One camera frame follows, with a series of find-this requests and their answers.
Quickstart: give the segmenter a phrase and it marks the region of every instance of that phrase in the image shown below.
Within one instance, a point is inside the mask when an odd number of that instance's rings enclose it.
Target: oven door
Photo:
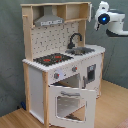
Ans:
[[[94,90],[49,86],[51,125],[65,128],[94,128],[95,105]]]

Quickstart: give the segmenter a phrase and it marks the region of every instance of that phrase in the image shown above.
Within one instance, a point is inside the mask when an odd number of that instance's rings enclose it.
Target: toy kitchen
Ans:
[[[21,6],[27,111],[45,128],[94,128],[105,49],[85,44],[92,4]]]

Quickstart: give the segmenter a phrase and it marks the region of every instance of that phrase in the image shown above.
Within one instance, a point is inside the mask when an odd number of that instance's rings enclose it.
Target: backsplash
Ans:
[[[73,22],[33,28],[31,31],[33,58],[66,50],[70,37],[78,33],[78,26],[79,22]],[[73,38],[73,43],[78,46],[77,35]]]

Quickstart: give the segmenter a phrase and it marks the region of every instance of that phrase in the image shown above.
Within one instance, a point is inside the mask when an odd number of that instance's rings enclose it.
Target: kitchen hood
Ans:
[[[64,23],[63,18],[53,15],[52,5],[43,6],[43,8],[44,8],[44,16],[37,19],[34,22],[36,27]]]

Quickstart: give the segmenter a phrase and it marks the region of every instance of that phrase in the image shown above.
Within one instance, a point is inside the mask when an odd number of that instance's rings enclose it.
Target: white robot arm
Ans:
[[[107,2],[101,1],[95,15],[95,29],[100,25],[108,24],[106,34],[109,37],[128,37],[128,31],[123,31],[125,14],[116,9],[110,9]]]

